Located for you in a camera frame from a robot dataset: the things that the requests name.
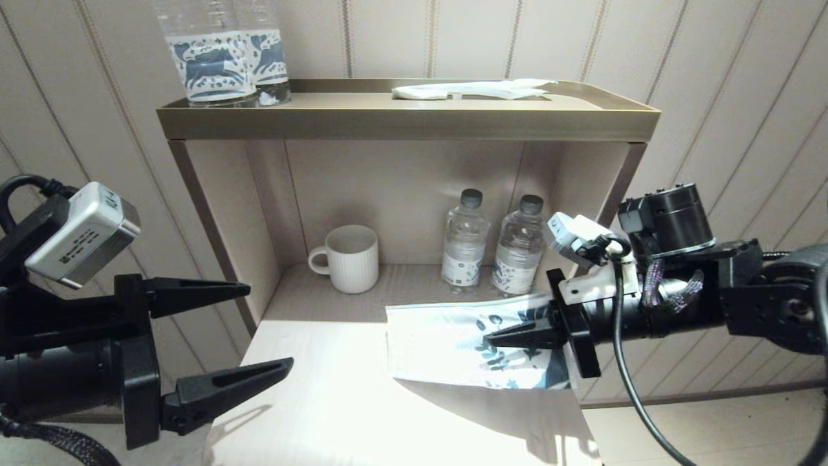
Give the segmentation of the white leaf-print plastic bag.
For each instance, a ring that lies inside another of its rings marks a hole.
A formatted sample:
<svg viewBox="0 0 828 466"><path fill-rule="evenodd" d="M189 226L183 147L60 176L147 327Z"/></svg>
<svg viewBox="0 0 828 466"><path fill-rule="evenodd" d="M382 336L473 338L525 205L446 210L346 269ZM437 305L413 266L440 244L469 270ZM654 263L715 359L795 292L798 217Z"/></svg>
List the white leaf-print plastic bag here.
<svg viewBox="0 0 828 466"><path fill-rule="evenodd" d="M420 383L495 390L568 390L572 383L561 349L497 348L484 336L521 324L529 294L475 303L389 305L386 339L391 375Z"/></svg>

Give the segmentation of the small clear water bottle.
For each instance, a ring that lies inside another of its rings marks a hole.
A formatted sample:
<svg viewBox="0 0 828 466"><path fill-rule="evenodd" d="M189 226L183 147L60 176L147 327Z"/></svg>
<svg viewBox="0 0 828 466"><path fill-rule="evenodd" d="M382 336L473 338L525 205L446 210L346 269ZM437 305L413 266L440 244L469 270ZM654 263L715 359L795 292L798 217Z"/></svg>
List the small clear water bottle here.
<svg viewBox="0 0 828 466"><path fill-rule="evenodd" d="M538 195L524 195L518 209L503 219L499 231L492 284L500 298L528 294L534 288L545 241Z"/></svg>
<svg viewBox="0 0 828 466"><path fill-rule="evenodd" d="M470 294L479 283L490 230L483 199L482 192L467 188L447 214L441 274L453 294Z"/></svg>

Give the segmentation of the white ribbed mug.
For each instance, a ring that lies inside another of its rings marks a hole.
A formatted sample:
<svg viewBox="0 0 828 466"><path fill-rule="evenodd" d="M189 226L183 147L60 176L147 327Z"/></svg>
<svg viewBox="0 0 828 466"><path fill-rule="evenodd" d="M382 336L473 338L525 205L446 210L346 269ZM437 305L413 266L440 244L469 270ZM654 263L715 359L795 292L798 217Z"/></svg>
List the white ribbed mug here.
<svg viewBox="0 0 828 466"><path fill-rule="evenodd" d="M342 225L310 251L307 263L311 271L328 276L336 290L363 294L378 283L378 236L365 225Z"/></svg>

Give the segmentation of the white packet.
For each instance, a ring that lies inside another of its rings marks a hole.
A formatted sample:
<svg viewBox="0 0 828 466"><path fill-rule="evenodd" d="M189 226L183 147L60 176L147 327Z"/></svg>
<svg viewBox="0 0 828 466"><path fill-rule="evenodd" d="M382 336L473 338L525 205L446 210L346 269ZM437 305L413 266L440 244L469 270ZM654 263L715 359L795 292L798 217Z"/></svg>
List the white packet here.
<svg viewBox="0 0 828 466"><path fill-rule="evenodd" d="M538 97L544 95L547 86L557 85L558 80L542 80L535 78L521 78L517 80L501 80L500 82L464 82L451 83L444 89L448 95L472 95L501 100L520 100L520 98Z"/></svg>

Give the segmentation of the large bottle blue deer label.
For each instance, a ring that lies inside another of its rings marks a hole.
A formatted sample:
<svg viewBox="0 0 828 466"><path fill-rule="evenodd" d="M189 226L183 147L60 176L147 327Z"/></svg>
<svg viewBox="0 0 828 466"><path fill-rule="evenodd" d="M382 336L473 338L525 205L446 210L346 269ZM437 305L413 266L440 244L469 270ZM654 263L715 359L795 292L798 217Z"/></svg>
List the large bottle blue deer label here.
<svg viewBox="0 0 828 466"><path fill-rule="evenodd" d="M256 86L233 0L151 0L151 6L189 103L251 100Z"/></svg>
<svg viewBox="0 0 828 466"><path fill-rule="evenodd" d="M232 2L246 47L246 69L257 91L257 106L286 103L290 83L276 0Z"/></svg>

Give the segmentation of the bronze open shelf unit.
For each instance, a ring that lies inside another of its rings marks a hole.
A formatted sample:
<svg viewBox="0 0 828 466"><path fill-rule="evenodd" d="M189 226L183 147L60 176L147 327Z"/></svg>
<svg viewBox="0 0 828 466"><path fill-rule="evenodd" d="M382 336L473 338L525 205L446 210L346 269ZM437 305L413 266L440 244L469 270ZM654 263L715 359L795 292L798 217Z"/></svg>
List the bronze open shelf unit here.
<svg viewBox="0 0 828 466"><path fill-rule="evenodd" d="M378 233L382 283L415 268L435 291L465 188L494 230L526 194L609 225L662 115L566 80L528 100L397 100L398 85L410 80L295 80L286 104L157 110L224 279L252 288L236 301L247 333L340 225Z"/></svg>

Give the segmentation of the white folded sachet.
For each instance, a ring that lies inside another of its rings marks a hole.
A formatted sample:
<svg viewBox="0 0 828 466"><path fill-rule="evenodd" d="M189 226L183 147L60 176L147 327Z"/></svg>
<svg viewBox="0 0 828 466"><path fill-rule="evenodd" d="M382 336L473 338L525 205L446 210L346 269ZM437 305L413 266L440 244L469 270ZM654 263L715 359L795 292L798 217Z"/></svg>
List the white folded sachet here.
<svg viewBox="0 0 828 466"><path fill-rule="evenodd" d="M449 94L444 89L423 88L418 86L396 87L391 90L394 100L436 101L447 100Z"/></svg>

